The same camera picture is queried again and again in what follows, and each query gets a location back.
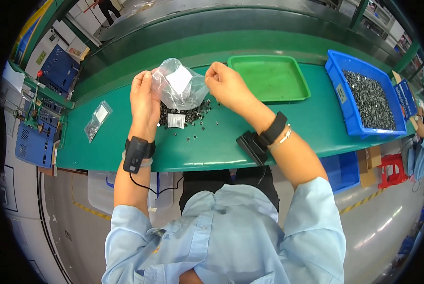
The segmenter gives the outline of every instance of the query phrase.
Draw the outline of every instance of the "bracelet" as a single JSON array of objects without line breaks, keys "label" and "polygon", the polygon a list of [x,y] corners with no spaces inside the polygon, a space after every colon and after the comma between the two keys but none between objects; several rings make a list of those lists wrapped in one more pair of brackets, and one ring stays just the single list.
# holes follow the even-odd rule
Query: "bracelet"
[{"label": "bracelet", "polygon": [[[125,160],[125,151],[122,152],[122,159]],[[153,162],[154,162],[153,159],[149,158],[147,162],[142,163],[141,166],[139,166],[139,167],[140,168],[148,167],[148,166],[152,165]]]},{"label": "bracelet", "polygon": [[286,133],[285,133],[285,137],[283,137],[283,138],[280,140],[280,142],[278,142],[277,144],[272,145],[272,146],[268,146],[267,148],[268,148],[269,150],[273,150],[273,149],[275,149],[275,148],[276,148],[276,147],[278,147],[281,143],[285,142],[285,141],[286,141],[286,139],[288,139],[288,138],[289,138],[289,136],[291,135],[291,124],[289,124],[289,123],[288,123],[286,126],[288,127],[288,131],[286,131]]}]

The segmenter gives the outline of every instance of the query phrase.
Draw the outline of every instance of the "yellow floor line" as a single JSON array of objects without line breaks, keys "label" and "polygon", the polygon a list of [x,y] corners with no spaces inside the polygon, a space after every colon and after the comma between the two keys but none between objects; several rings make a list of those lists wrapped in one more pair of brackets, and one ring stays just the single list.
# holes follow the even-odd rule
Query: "yellow floor line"
[{"label": "yellow floor line", "polygon": [[354,203],[353,205],[348,206],[348,207],[346,207],[346,208],[344,208],[344,209],[341,209],[341,210],[340,210],[340,215],[341,215],[341,214],[344,214],[344,213],[346,213],[346,212],[348,212],[348,211],[351,211],[352,209],[354,209],[354,208],[356,208],[356,207],[359,207],[360,205],[362,205],[362,204],[363,204],[363,203],[365,203],[365,202],[368,202],[370,199],[372,199],[373,197],[377,196],[378,194],[380,194],[381,192],[383,192],[383,191],[384,191],[384,190],[386,190],[386,189],[387,189],[387,188],[383,188],[383,189],[381,189],[381,190],[378,190],[378,191],[376,191],[375,193],[373,193],[372,195],[368,196],[367,198],[362,199],[361,201],[359,201],[359,202],[357,202],[357,203]]},{"label": "yellow floor line", "polygon": [[99,213],[99,212],[97,212],[95,210],[89,209],[89,208],[85,207],[84,205],[81,205],[78,202],[76,202],[75,199],[73,198],[73,177],[71,179],[70,185],[72,186],[72,202],[73,202],[73,204],[75,204],[79,208],[83,209],[84,211],[87,211],[89,213],[92,213],[92,214],[94,214],[94,215],[96,215],[98,217],[101,217],[101,218],[105,219],[105,220],[111,220],[111,216],[108,216],[108,215]]}]

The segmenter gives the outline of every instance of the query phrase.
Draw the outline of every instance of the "pile of small parts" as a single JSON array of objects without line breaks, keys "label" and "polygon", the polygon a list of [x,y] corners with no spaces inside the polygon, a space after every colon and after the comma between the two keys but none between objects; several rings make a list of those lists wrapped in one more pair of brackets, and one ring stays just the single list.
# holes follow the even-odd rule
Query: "pile of small parts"
[{"label": "pile of small parts", "polygon": [[356,101],[363,127],[396,130],[392,110],[381,84],[360,73],[342,71]]},{"label": "pile of small parts", "polygon": [[167,129],[168,127],[166,125],[168,124],[168,114],[180,114],[180,115],[185,115],[185,127],[189,126],[190,124],[194,125],[194,121],[202,120],[204,115],[212,110],[212,107],[210,106],[210,102],[211,102],[210,99],[203,100],[201,105],[199,105],[197,108],[194,108],[188,111],[179,111],[179,110],[169,109],[163,102],[161,102],[159,124],[160,126],[165,125],[165,128]]}]

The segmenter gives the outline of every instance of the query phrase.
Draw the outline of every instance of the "sticker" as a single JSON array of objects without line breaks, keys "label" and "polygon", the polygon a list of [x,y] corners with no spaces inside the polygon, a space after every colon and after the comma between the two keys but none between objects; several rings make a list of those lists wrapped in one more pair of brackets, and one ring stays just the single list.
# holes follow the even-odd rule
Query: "sticker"
[{"label": "sticker", "polygon": [[180,65],[174,73],[166,75],[166,79],[177,94],[182,94],[192,78],[193,75],[183,65]]},{"label": "sticker", "polygon": [[108,111],[106,110],[106,108],[103,105],[100,105],[100,108],[98,109],[97,113],[95,114],[98,122],[102,123],[105,120],[107,115],[108,115]]},{"label": "sticker", "polygon": [[338,84],[338,87],[336,88],[336,93],[338,94],[341,104],[343,105],[348,98],[346,98],[345,91],[343,90],[341,84]]},{"label": "sticker", "polygon": [[35,63],[37,63],[38,65],[40,65],[43,61],[43,59],[45,59],[46,56],[46,52],[42,51],[42,53],[39,55],[39,57],[37,58],[37,60],[35,61]]},{"label": "sticker", "polygon": [[185,115],[175,115],[175,114],[168,114],[168,127],[178,127],[178,128],[184,128],[185,126]]}]

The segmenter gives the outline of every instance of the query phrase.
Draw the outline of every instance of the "clear plastic bag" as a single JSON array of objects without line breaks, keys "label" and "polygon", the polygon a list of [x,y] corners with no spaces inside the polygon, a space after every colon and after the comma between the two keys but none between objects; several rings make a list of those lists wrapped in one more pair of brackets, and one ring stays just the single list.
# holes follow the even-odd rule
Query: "clear plastic bag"
[{"label": "clear plastic bag", "polygon": [[186,111],[198,107],[209,92],[204,76],[169,58],[152,74],[152,90],[170,109]]},{"label": "clear plastic bag", "polygon": [[91,120],[88,122],[88,125],[84,127],[84,132],[88,137],[89,143],[92,142],[92,139],[94,139],[95,134],[97,134],[97,131],[100,129],[101,125],[112,112],[113,110],[106,101],[102,101],[95,109]]}]

